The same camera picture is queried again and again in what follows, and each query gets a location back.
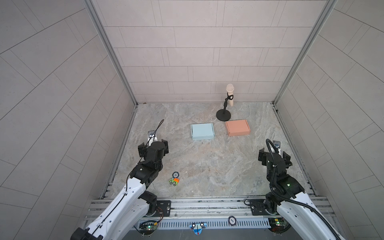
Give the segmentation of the pink paper box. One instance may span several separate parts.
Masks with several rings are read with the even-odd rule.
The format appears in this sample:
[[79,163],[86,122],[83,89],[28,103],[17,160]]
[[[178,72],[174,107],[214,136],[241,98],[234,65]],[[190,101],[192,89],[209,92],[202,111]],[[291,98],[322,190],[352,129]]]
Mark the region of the pink paper box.
[[247,136],[251,133],[247,120],[234,120],[225,122],[229,137]]

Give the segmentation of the light blue cardboard box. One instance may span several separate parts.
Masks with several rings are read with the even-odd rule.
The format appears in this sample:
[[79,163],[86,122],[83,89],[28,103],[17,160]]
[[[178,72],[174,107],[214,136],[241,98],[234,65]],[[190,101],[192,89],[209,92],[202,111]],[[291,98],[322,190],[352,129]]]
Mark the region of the light blue cardboard box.
[[191,125],[192,140],[210,140],[215,137],[213,123],[192,124]]

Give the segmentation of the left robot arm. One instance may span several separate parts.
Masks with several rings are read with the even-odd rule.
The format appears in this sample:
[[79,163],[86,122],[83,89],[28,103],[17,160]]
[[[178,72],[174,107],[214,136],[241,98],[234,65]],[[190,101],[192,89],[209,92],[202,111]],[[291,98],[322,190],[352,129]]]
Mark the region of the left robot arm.
[[133,168],[126,185],[109,206],[87,228],[75,230],[72,240],[121,240],[141,218],[155,213],[157,196],[147,189],[163,168],[168,142],[141,144],[138,151],[144,161]]

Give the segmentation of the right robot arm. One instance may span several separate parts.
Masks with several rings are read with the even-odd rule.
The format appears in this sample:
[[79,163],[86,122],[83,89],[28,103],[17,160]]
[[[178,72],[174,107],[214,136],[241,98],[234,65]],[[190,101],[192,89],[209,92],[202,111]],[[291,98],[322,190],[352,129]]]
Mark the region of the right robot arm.
[[304,240],[343,240],[312,202],[304,187],[287,173],[291,156],[275,146],[259,150],[258,161],[267,167],[270,192],[266,194],[266,211],[280,215]]

